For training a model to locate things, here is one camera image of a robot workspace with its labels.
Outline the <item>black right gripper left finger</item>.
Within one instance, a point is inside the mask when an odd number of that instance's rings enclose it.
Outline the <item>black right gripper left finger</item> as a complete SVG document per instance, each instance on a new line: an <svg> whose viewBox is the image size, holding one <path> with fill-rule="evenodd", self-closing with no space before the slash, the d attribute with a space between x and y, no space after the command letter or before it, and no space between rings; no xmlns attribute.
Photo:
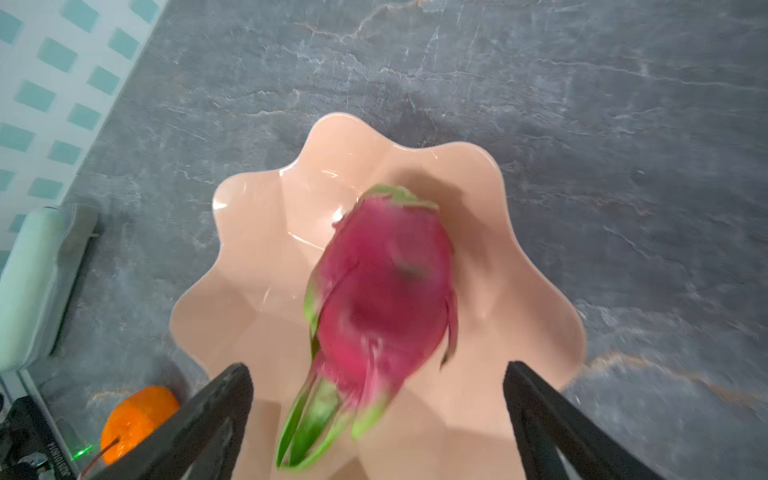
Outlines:
<svg viewBox="0 0 768 480"><path fill-rule="evenodd" d="M96 479L230 479L253 401L248 367L234 363Z"/></svg>

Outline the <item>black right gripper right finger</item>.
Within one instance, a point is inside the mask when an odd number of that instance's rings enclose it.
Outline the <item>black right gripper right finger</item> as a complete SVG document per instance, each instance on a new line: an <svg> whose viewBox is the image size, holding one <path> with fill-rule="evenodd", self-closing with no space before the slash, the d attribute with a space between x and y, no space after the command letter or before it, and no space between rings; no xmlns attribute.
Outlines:
<svg viewBox="0 0 768 480"><path fill-rule="evenodd" d="M660 477L526 363L507 365L503 394L526 478L566 479L563 459L582 479Z"/></svg>

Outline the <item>fake orange tangerine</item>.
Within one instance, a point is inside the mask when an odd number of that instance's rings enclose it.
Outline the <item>fake orange tangerine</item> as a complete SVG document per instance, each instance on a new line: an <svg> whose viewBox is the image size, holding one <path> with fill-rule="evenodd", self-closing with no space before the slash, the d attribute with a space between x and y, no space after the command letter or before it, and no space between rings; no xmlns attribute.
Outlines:
<svg viewBox="0 0 768 480"><path fill-rule="evenodd" d="M115 463L152 434L180 408L173 393L148 386L120 402L110 413L101 434L103 460Z"/></svg>

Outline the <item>magenta fake dragon fruit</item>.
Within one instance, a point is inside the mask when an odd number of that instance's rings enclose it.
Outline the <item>magenta fake dragon fruit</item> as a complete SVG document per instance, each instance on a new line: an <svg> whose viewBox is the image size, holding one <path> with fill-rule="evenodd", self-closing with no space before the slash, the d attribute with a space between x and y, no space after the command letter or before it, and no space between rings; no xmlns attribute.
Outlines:
<svg viewBox="0 0 768 480"><path fill-rule="evenodd" d="M402 186L369 188L335 223L307 282L311 366L278 468L311 466L344 431L363 436L438 347L455 355L453 255L437 204Z"/></svg>

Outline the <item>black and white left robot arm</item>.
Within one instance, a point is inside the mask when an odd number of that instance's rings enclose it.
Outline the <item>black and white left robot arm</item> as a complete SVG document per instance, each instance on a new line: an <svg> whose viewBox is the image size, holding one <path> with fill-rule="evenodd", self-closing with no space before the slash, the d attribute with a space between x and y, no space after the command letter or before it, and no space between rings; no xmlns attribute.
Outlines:
<svg viewBox="0 0 768 480"><path fill-rule="evenodd" d="M78 478L31 396L16 399L1 422L1 478Z"/></svg>

